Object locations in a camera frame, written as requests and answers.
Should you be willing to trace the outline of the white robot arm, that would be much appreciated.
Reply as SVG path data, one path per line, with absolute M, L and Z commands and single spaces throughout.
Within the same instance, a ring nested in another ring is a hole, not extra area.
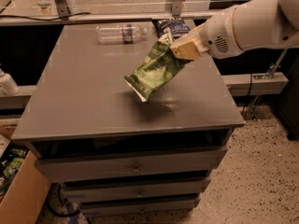
M 299 0 L 251 0 L 217 12 L 174 41 L 179 59 L 238 56 L 252 49 L 299 47 Z

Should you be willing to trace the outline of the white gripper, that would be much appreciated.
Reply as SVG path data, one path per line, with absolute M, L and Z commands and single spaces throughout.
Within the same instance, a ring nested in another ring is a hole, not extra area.
M 234 13 L 237 6 L 219 11 L 176 39 L 170 46 L 175 57 L 183 60 L 199 60 L 205 53 L 216 59 L 240 55 L 243 50 L 234 35 Z

